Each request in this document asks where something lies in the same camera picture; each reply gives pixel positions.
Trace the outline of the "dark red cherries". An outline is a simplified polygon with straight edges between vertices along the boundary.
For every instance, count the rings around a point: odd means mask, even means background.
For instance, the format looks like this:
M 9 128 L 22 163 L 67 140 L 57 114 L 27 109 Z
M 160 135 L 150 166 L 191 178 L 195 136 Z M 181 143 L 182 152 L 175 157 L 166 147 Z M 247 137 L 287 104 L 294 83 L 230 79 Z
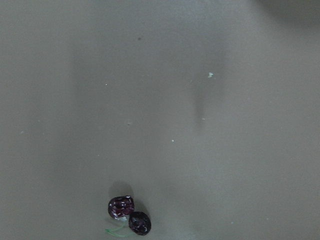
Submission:
M 107 228 L 105 232 L 115 238 L 146 236 L 152 229 L 150 217 L 135 211 L 135 202 L 131 195 L 116 196 L 109 200 L 107 211 L 109 216 L 121 224 L 116 228 Z

